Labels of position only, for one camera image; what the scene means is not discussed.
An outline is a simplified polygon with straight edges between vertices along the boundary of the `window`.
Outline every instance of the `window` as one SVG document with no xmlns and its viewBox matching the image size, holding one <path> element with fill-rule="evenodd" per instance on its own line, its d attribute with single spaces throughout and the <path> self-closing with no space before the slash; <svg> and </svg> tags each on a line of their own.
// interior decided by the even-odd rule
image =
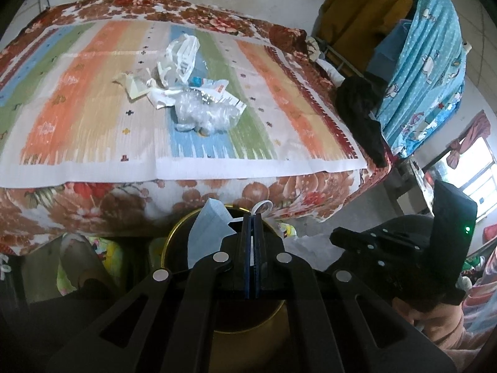
<svg viewBox="0 0 497 373">
<path fill-rule="evenodd" d="M 428 172 L 460 188 L 478 204 L 478 219 L 483 219 L 497 207 L 497 164 L 486 141 L 480 137 L 461 155 L 456 169 L 447 165 L 449 152 L 436 161 Z"/>
</svg>

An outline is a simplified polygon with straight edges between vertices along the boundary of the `trash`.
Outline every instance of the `trash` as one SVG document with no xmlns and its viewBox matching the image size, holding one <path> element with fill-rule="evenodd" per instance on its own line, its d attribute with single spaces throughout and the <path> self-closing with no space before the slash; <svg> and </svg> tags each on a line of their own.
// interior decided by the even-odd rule
<svg viewBox="0 0 497 373">
<path fill-rule="evenodd" d="M 204 91 L 220 101 L 226 91 L 226 87 L 230 82 L 228 80 L 210 80 L 208 78 L 192 77 L 190 80 L 190 87 L 199 91 Z"/>
<path fill-rule="evenodd" d="M 195 130 L 204 136 L 227 131 L 238 124 L 247 105 L 226 91 L 228 80 L 190 76 L 200 48 L 197 37 L 183 34 L 172 41 L 157 68 L 119 74 L 131 100 L 144 95 L 156 109 L 175 107 L 176 130 Z"/>
<path fill-rule="evenodd" d="M 191 89 L 178 95 L 176 99 L 176 130 L 186 132 L 195 129 L 204 136 L 227 131 L 238 124 L 246 107 L 226 91 L 222 99 L 216 102 L 206 98 L 203 91 Z"/>
<path fill-rule="evenodd" d="M 297 231 L 295 227 L 288 223 L 278 223 L 279 231 L 283 233 L 283 238 L 296 237 Z"/>
<path fill-rule="evenodd" d="M 135 73 L 120 73 L 114 81 L 126 89 L 132 101 L 147 95 L 152 88 L 157 87 L 157 82 L 148 68 L 140 68 Z"/>
<path fill-rule="evenodd" d="M 164 88 L 177 86 L 178 83 L 188 85 L 199 48 L 197 37 L 187 34 L 169 44 L 165 56 L 157 62 L 159 79 Z"/>
<path fill-rule="evenodd" d="M 168 106 L 174 106 L 176 100 L 172 97 L 181 93 L 182 91 L 183 89 L 163 90 L 156 87 L 151 88 L 151 90 L 147 93 L 147 98 L 156 109 L 162 109 Z"/>
<path fill-rule="evenodd" d="M 198 214 L 188 235 L 188 268 L 221 248 L 223 238 L 235 234 L 229 224 L 233 217 L 225 205 L 209 198 Z"/>
<path fill-rule="evenodd" d="M 344 253 L 344 249 L 335 246 L 330 241 L 330 233 L 315 236 L 288 237 L 283 240 L 285 251 L 299 256 L 316 270 L 325 271 Z"/>
</svg>

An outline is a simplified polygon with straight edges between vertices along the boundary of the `blue curtain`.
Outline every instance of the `blue curtain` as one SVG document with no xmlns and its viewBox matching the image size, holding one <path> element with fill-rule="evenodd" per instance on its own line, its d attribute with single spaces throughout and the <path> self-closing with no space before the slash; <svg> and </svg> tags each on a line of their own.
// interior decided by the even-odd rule
<svg viewBox="0 0 497 373">
<path fill-rule="evenodd" d="M 394 76 L 376 118 L 394 154 L 412 154 L 457 110 L 466 52 L 451 0 L 417 0 Z"/>
</svg>

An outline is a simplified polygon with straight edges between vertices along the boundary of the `person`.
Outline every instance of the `person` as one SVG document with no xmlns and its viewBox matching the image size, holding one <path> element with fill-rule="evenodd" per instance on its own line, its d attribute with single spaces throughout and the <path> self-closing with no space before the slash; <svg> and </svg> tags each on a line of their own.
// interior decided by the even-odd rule
<svg viewBox="0 0 497 373">
<path fill-rule="evenodd" d="M 422 313 L 396 297 L 392 307 L 411 325 L 421 321 L 424 335 L 454 361 L 459 373 L 468 367 L 494 331 L 493 328 L 479 334 L 467 331 L 460 304 L 441 303 L 430 312 Z"/>
<path fill-rule="evenodd" d="M 60 259 L 72 286 L 78 290 L 64 297 L 30 303 L 24 310 L 4 316 L 11 335 L 2 341 L 11 348 L 15 344 L 21 348 L 14 350 L 17 361 L 13 364 L 14 367 L 18 364 L 19 369 L 11 371 L 26 371 L 21 369 L 21 364 L 26 362 L 35 371 L 44 371 L 59 349 L 108 310 L 121 295 L 84 236 L 66 234 L 61 241 Z M 28 360 L 19 360 L 21 354 Z"/>
</svg>

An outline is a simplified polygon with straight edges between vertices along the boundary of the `blue face mask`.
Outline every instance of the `blue face mask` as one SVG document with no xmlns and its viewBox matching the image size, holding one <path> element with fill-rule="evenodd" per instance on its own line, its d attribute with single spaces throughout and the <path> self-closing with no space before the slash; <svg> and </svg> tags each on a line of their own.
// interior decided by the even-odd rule
<svg viewBox="0 0 497 373">
<path fill-rule="evenodd" d="M 223 238 L 236 232 L 228 225 L 233 217 L 222 202 L 208 199 L 188 235 L 188 268 L 221 248 Z"/>
</svg>

